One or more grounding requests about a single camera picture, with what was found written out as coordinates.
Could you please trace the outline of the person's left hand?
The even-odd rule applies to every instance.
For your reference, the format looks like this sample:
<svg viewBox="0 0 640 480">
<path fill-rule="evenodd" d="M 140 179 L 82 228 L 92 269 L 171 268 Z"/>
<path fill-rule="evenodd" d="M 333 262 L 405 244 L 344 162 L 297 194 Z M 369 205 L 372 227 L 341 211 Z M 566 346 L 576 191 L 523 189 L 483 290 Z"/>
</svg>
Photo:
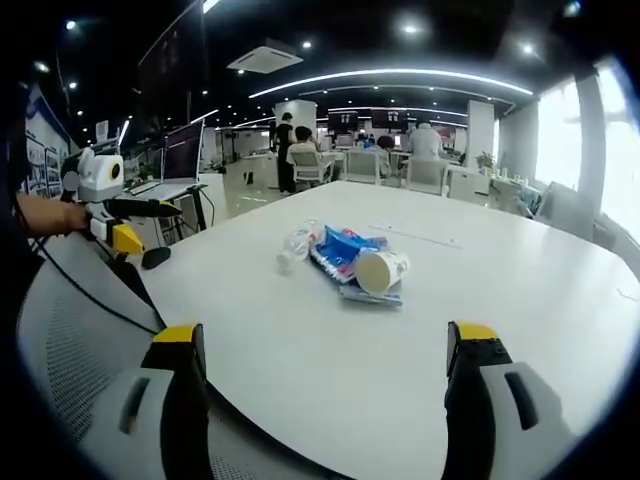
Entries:
<svg viewBox="0 0 640 480">
<path fill-rule="evenodd" d="M 61 215 L 61 232 L 63 234 L 89 228 L 90 215 L 83 204 L 62 203 Z"/>
</svg>

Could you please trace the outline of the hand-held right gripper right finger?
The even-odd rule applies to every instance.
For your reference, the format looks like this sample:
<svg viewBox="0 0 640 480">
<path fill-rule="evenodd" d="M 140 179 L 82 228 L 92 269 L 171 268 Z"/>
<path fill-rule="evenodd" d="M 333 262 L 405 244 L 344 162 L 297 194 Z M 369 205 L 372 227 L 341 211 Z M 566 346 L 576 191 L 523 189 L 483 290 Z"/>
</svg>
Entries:
<svg viewBox="0 0 640 480">
<path fill-rule="evenodd" d="M 541 479 L 575 443 L 558 394 L 498 334 L 448 323 L 444 479 Z"/>
</svg>

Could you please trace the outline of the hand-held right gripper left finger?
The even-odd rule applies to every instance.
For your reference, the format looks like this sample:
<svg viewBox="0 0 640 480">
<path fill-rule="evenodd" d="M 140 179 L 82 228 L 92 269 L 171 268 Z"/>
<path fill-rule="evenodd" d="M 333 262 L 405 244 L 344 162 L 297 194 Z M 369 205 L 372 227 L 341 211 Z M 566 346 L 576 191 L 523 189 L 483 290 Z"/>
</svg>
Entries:
<svg viewBox="0 0 640 480">
<path fill-rule="evenodd" d="M 169 327 L 98 397 L 80 448 L 107 479 L 209 479 L 208 412 L 203 326 Z"/>
</svg>

